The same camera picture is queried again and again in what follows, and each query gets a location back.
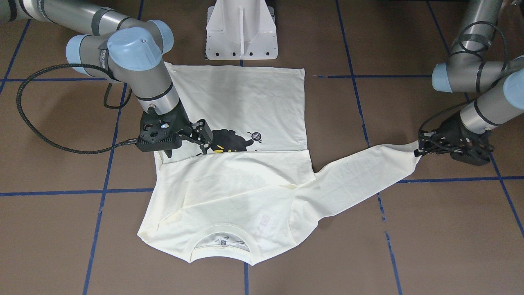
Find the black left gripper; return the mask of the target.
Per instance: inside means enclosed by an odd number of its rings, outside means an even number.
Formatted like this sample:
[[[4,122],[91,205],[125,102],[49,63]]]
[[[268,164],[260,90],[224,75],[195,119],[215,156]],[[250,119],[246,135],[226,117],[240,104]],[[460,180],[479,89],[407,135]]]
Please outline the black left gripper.
[[[438,129],[432,131],[418,131],[418,148],[414,150],[415,157],[428,154],[442,154],[455,151],[460,146],[475,145],[477,143],[490,144],[489,129],[481,134],[467,129],[462,123],[459,113],[444,120]]]

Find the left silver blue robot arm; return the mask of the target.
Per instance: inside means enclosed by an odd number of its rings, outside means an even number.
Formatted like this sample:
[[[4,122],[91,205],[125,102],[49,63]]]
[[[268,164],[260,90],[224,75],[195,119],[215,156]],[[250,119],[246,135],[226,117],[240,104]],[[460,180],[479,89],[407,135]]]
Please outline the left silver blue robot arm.
[[[432,86],[441,92],[477,92],[471,103],[444,120],[432,131],[418,131],[416,157],[449,154],[452,159],[474,166],[490,162],[494,146],[492,130],[520,116],[524,109],[523,57],[486,61],[484,56],[499,30],[501,0],[471,0],[447,62],[432,73]]]

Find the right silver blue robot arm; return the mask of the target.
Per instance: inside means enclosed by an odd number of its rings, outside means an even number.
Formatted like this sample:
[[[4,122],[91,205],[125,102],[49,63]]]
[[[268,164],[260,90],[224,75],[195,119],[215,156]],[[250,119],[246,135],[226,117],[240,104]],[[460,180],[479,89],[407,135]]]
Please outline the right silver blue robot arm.
[[[174,36],[160,20],[147,22],[101,7],[86,0],[2,0],[1,23],[34,19],[58,24],[78,32],[66,47],[67,63],[54,65],[26,78],[16,94],[21,119],[41,140],[71,153],[99,154],[120,146],[136,145],[142,152],[172,151],[183,141],[199,146],[206,154],[213,133],[206,120],[192,123],[163,62],[172,50]],[[139,135],[108,148],[94,151],[61,146],[43,136],[30,122],[21,105],[23,91],[38,76],[63,68],[108,81],[105,97],[113,84],[126,83],[143,108]]]

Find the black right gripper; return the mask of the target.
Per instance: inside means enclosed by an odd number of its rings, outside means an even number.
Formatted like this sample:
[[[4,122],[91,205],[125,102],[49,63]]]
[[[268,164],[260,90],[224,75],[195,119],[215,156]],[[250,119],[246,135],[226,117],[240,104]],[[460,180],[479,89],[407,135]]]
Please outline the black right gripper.
[[[202,154],[207,154],[213,132],[204,119],[191,123],[181,102],[163,115],[152,108],[142,113],[142,152],[164,151],[171,158],[182,140],[198,144]]]

